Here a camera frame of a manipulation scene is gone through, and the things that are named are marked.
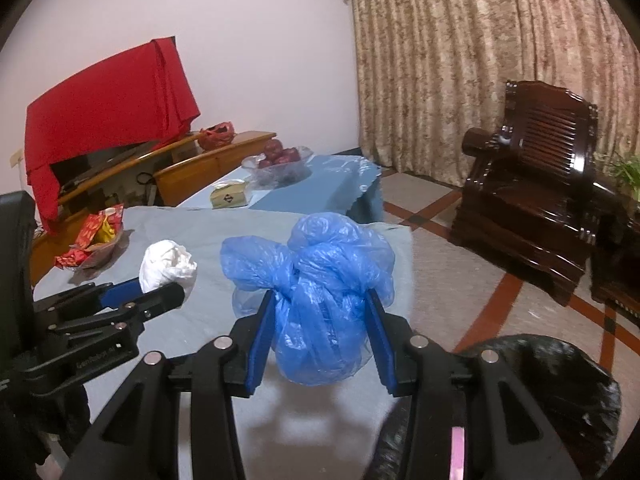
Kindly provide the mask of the white tissue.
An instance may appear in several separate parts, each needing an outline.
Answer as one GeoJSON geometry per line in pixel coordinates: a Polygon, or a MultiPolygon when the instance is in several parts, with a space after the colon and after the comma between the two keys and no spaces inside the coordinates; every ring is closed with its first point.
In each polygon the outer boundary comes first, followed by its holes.
{"type": "Polygon", "coordinates": [[[198,277],[198,264],[190,252],[173,240],[160,240],[145,249],[138,281],[144,294],[169,283],[179,284],[188,299],[198,277]]]}

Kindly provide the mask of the pink face mask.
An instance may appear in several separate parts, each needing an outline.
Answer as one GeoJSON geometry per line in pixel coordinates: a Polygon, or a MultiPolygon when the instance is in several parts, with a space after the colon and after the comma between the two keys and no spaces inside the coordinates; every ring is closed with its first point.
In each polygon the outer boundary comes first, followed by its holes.
{"type": "Polygon", "coordinates": [[[449,480],[464,478],[465,463],[465,429],[460,426],[451,428],[451,454],[449,480]]]}

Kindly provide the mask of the red bag on cabinet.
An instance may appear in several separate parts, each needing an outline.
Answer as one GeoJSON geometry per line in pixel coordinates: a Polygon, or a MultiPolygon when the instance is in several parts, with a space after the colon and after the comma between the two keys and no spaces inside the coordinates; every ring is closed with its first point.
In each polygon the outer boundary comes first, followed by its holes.
{"type": "Polygon", "coordinates": [[[203,128],[200,130],[198,145],[203,151],[215,151],[229,145],[235,137],[235,130],[231,122],[203,128]]]}

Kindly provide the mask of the glass fruit bowl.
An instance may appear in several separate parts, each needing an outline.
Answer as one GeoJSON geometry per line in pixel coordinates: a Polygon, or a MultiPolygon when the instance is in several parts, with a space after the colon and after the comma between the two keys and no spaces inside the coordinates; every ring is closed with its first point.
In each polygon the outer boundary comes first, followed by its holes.
{"type": "Polygon", "coordinates": [[[306,179],[311,175],[308,162],[314,154],[306,146],[296,148],[299,160],[295,162],[282,162],[282,164],[272,166],[260,166],[266,158],[264,153],[245,157],[241,162],[241,167],[248,172],[248,180],[255,188],[272,190],[282,188],[306,179]]]}

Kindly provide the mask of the red cloth cover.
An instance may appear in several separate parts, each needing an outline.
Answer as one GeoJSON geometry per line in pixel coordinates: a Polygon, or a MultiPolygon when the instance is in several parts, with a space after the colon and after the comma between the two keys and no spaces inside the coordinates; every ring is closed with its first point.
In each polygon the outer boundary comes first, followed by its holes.
{"type": "Polygon", "coordinates": [[[24,157],[44,229],[58,222],[54,164],[129,144],[166,145],[198,116],[171,37],[112,55],[43,93],[26,110],[24,157]]]}

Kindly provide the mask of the tissue box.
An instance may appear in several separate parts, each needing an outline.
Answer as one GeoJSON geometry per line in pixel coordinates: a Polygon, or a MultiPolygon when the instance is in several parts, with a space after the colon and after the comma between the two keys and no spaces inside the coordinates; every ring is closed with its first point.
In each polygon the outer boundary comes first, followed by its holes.
{"type": "Polygon", "coordinates": [[[215,183],[209,195],[214,209],[244,207],[250,202],[252,190],[250,184],[241,179],[225,180],[215,183]]]}

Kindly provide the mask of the grey green tablecloth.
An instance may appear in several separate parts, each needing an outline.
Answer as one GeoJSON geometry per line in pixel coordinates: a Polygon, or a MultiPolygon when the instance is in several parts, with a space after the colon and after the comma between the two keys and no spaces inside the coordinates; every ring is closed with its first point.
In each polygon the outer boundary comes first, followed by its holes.
{"type": "MultiPolygon", "coordinates": [[[[85,275],[53,268],[37,283],[34,296],[49,297],[83,282],[134,278],[146,248],[173,240],[198,265],[195,285],[181,308],[146,323],[138,345],[142,353],[182,356],[228,333],[235,321],[234,286],[219,262],[222,241],[255,235],[286,243],[297,220],[289,212],[250,209],[130,208],[124,213],[124,246],[103,270],[85,275]]],[[[359,479],[394,403],[373,362],[334,385],[304,387],[284,379],[270,360],[254,396],[233,402],[245,474],[250,479],[359,479]]]]}

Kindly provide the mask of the dark wooden side table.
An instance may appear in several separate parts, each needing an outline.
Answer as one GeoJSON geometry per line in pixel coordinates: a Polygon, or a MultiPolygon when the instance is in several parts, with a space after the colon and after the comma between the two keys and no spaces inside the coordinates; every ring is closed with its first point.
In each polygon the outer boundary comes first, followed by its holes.
{"type": "Polygon", "coordinates": [[[639,203],[622,195],[602,214],[591,255],[591,297],[639,325],[639,203]]]}

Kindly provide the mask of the snack dish with red wrappers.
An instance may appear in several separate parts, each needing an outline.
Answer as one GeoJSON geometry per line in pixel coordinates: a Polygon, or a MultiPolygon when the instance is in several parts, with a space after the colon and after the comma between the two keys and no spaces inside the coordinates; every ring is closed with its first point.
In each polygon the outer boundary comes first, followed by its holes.
{"type": "Polygon", "coordinates": [[[124,210],[123,204],[117,204],[89,214],[70,249],[56,256],[54,265],[79,271],[97,269],[107,263],[124,232],[124,210]]]}

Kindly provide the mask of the beige patterned curtain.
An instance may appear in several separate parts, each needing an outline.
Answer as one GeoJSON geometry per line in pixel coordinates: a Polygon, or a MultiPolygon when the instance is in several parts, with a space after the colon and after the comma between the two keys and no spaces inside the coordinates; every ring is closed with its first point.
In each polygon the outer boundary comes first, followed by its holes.
{"type": "Polygon", "coordinates": [[[459,185],[466,130],[496,130],[510,80],[599,110],[597,158],[639,149],[639,50],[608,0],[349,0],[363,154],[459,185]]]}

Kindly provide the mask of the black trash bag bin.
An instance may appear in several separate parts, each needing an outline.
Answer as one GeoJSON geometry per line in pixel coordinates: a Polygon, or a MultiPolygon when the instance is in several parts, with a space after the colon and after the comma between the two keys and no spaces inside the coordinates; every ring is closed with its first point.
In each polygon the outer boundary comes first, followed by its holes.
{"type": "MultiPolygon", "coordinates": [[[[548,336],[502,336],[455,354],[475,358],[487,349],[503,357],[544,412],[574,460],[576,479],[602,478],[613,461],[622,411],[611,374],[574,344],[548,336]]],[[[402,398],[387,415],[364,478],[401,479],[410,404],[402,398]]]]}

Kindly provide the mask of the blue table cover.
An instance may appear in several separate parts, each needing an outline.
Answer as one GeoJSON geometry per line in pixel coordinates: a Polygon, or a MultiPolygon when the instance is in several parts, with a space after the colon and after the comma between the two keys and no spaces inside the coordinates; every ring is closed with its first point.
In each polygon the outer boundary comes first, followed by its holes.
{"type": "Polygon", "coordinates": [[[332,211],[358,223],[383,220],[382,169],[374,162],[355,155],[314,155],[302,176],[302,180],[280,188],[260,186],[247,169],[239,167],[218,181],[247,182],[250,209],[296,214],[332,211]]]}

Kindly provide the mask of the potted green plant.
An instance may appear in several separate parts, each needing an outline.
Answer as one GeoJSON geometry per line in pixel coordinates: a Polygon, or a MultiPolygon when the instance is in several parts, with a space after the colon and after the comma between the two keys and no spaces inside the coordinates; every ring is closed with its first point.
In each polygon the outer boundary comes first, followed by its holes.
{"type": "Polygon", "coordinates": [[[639,200],[640,188],[640,162],[639,156],[635,154],[621,155],[596,154],[598,167],[600,168],[598,182],[607,191],[615,191],[632,198],[636,202],[639,200]]]}

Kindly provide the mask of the red apple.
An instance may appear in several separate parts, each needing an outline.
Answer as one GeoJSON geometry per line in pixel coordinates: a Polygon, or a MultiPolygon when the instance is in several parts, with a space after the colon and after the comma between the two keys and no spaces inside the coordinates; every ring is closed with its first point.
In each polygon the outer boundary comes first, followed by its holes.
{"type": "Polygon", "coordinates": [[[278,139],[272,138],[266,142],[264,146],[264,154],[266,156],[266,159],[276,160],[282,155],[282,153],[283,145],[278,139]]]}

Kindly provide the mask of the blue plastic bag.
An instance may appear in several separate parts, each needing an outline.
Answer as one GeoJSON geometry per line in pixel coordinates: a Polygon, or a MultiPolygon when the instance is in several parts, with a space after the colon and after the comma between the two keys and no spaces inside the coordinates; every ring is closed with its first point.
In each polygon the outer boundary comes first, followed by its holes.
{"type": "Polygon", "coordinates": [[[310,214],[284,244],[254,235],[227,238],[220,263],[235,286],[238,318],[257,312],[262,292],[276,296],[271,348],[290,382],[334,384],[369,361],[366,293],[374,290],[386,306],[395,296],[395,253],[380,233],[334,212],[310,214]]]}

